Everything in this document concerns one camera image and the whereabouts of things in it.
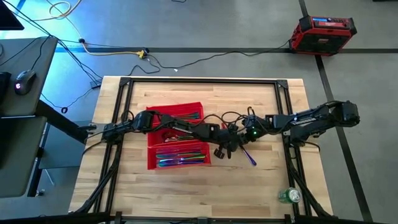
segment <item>floor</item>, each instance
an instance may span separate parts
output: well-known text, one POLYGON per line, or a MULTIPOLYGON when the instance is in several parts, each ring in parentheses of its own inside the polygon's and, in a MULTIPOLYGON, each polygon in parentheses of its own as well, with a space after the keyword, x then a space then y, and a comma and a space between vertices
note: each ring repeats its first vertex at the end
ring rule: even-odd
MULTIPOLYGON (((14 5, 18 0, 10 1, 14 5)), ((396 49, 398 2, 371 0, 306 0, 309 14, 353 17, 358 34, 348 49, 396 49)), ((48 3, 26 1, 22 12, 31 18, 46 15, 48 3)), ((70 15, 81 35, 96 44, 130 47, 279 47, 291 35, 302 16, 292 0, 171 0, 82 1, 70 15)), ((1 38, 37 37, 40 31, 23 22, 24 31, 0 33, 1 38)), ((40 22, 61 39, 77 40, 66 20, 40 22)), ((134 65, 151 68, 133 55, 76 56, 100 75, 127 75, 134 65)), ((212 54, 154 53, 164 65, 182 65, 212 54)), ((375 222, 397 223, 398 192, 395 136, 398 121, 398 54, 338 54, 323 57, 331 90, 337 100, 351 100, 359 107, 361 123, 345 133, 375 222)), ((134 75, 145 75, 138 70, 134 75)), ((311 55, 269 53, 256 57, 226 55, 180 70, 162 70, 156 75, 188 77, 303 78, 310 106, 326 101, 320 74, 311 55)), ((90 79, 65 53, 56 53, 44 94, 56 105, 67 105, 90 87, 90 79)), ((72 120, 92 118, 98 90, 77 101, 66 114, 72 120)), ((336 131, 319 139, 321 156, 335 215, 361 220, 361 212, 345 165, 336 131)), ((64 214, 72 196, 77 168, 50 170, 40 188, 44 197, 0 199, 0 219, 64 214)))

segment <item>red utensil organizer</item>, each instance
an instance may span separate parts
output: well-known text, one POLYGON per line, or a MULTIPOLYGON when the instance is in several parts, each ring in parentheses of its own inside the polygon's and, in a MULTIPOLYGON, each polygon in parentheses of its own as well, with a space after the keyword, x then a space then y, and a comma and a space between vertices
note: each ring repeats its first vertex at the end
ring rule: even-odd
MULTIPOLYGON (((185 115, 198 113, 198 119, 190 119, 190 123, 199 123, 203 115, 203 106, 200 102, 196 103, 185 103, 180 105, 169 105, 169 106, 151 106, 147 107, 147 110, 156 110, 163 114, 169 115, 185 115)), ((155 116, 153 126, 160 124, 158 117, 155 116)), ((176 131, 174 129, 160 129, 154 133, 147 134, 148 142, 148 158, 147 158, 147 168, 151 169, 170 169, 177 167, 189 167, 189 166, 202 166, 211 164, 210 160, 210 150, 209 145, 205 142, 199 140, 183 140, 183 141, 172 141, 165 142, 166 133, 184 135, 181 131, 176 131), (204 163, 201 164, 182 164, 177 166, 169 167, 158 167, 157 162, 161 158, 156 158, 157 154, 178 154, 184 152, 200 151, 202 154, 206 155, 203 159, 204 163)))

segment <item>wooden tabletop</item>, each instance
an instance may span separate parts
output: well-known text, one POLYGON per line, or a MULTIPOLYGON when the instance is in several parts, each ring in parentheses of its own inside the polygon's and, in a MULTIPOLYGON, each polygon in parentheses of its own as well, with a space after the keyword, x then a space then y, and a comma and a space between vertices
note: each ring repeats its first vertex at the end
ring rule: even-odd
MULTIPOLYGON (((104 77, 93 122, 110 123, 120 77, 104 77)), ((288 79, 294 111, 308 109, 301 79, 288 79)), ((208 83, 143 83, 134 82, 130 110, 137 114, 146 106, 173 105, 200 101, 205 115, 226 111, 246 114, 252 106, 258 116, 277 114, 273 86, 208 83)), ((220 123, 208 118, 208 123, 220 123)), ((119 166, 112 213, 139 217, 228 217, 283 218, 292 214, 290 204, 280 203, 277 193, 289 187, 281 135, 264 136, 246 145, 257 161, 253 167, 242 151, 231 159, 213 155, 212 165, 168 170, 147 170, 147 137, 126 134, 119 166)), ((99 136, 87 142, 90 146, 99 136)), ((76 210, 98 184, 106 144, 87 152, 81 162, 70 210, 76 210)), ((325 176, 318 149, 301 148, 308 188, 323 208, 332 213, 325 176)), ((102 199, 104 209, 107 193, 102 199)))

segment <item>black computer mouse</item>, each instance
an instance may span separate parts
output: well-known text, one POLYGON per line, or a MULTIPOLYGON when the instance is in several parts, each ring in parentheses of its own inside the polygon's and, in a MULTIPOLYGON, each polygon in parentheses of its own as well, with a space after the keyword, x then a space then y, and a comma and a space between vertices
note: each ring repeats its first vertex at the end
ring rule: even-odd
POLYGON ((36 72, 33 70, 26 70, 21 72, 15 79, 14 89, 18 95, 25 95, 31 89, 34 80, 36 79, 36 72))

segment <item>red portable power station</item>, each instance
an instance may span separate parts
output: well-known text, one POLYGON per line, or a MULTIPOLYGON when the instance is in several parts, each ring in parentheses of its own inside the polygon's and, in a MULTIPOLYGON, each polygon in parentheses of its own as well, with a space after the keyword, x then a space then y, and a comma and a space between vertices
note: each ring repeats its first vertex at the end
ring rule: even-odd
POLYGON ((289 40, 293 53, 334 55, 356 34, 353 18, 306 16, 289 40))

